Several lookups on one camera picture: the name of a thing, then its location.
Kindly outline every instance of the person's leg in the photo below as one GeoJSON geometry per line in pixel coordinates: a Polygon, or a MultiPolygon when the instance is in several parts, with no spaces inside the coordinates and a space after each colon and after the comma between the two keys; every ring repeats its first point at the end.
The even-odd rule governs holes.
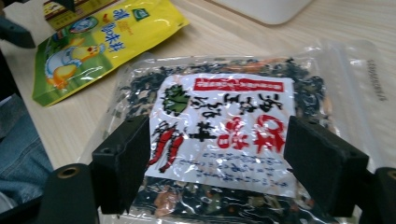
{"type": "Polygon", "coordinates": [[[26,203],[43,193],[52,166],[28,114],[0,143],[0,191],[26,203]]]}

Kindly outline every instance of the red chili pepper illustration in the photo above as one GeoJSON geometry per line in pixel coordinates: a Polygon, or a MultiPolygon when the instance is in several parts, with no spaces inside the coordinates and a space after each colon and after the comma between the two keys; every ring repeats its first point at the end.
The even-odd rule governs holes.
{"type": "Polygon", "coordinates": [[[169,139],[171,139],[174,131],[175,128],[172,127],[169,130],[165,130],[163,133],[160,133],[157,147],[154,150],[154,157],[148,162],[148,166],[156,163],[160,159],[161,155],[163,154],[163,149],[165,148],[165,145],[169,141],[169,139]]]}
{"type": "Polygon", "coordinates": [[[169,150],[168,151],[168,161],[166,162],[166,164],[163,167],[160,168],[161,173],[165,173],[165,171],[173,164],[173,162],[175,161],[178,149],[180,148],[183,141],[184,141],[183,133],[172,139],[171,145],[168,149],[169,150]]]}
{"type": "Polygon", "coordinates": [[[148,162],[148,167],[155,164],[162,156],[163,150],[165,149],[168,142],[168,153],[166,164],[160,168],[161,173],[165,171],[173,164],[176,159],[178,149],[184,141],[184,134],[180,133],[176,129],[176,124],[169,128],[169,124],[166,121],[160,123],[159,127],[154,130],[152,136],[158,134],[158,138],[154,141],[157,142],[157,146],[154,150],[152,159],[148,162]]]}

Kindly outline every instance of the cartoon illustration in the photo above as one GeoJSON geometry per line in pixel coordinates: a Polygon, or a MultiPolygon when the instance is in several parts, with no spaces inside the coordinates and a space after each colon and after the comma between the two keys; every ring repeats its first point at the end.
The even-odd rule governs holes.
{"type": "Polygon", "coordinates": [[[183,91],[181,85],[173,85],[164,91],[165,96],[163,99],[163,110],[166,114],[171,114],[172,112],[177,117],[184,109],[187,107],[187,102],[190,96],[183,91]]]}
{"type": "Polygon", "coordinates": [[[163,149],[166,144],[170,141],[168,145],[168,159],[166,164],[160,168],[160,173],[165,173],[165,171],[173,164],[176,159],[178,149],[184,141],[183,133],[180,133],[176,128],[176,124],[169,127],[169,124],[164,120],[160,123],[159,127],[154,130],[154,134],[159,134],[157,140],[157,146],[154,150],[154,155],[152,159],[148,162],[148,166],[155,164],[163,154],[163,149]]]}
{"type": "Polygon", "coordinates": [[[74,38],[69,45],[52,54],[46,61],[45,72],[49,84],[64,89],[76,70],[88,59],[105,51],[105,45],[81,47],[84,38],[74,38]]]}

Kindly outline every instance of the white object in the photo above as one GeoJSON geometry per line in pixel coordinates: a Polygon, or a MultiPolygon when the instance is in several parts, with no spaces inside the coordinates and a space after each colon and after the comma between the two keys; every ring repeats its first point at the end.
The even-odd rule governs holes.
{"type": "Polygon", "coordinates": [[[280,24],[297,15],[312,0],[213,0],[267,24],[280,24]]]}

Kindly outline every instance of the seaweed snack bag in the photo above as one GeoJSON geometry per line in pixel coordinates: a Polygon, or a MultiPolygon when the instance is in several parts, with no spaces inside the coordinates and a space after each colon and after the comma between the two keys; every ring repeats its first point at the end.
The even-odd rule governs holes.
{"type": "Polygon", "coordinates": [[[151,157],[120,222],[334,222],[282,156],[290,115],[334,128],[324,80],[309,60],[196,57],[121,69],[95,137],[106,139],[124,120],[150,115],[151,157]]]}
{"type": "Polygon", "coordinates": [[[187,24],[169,0],[127,0],[66,26],[38,46],[33,99],[56,104],[187,24]]]}

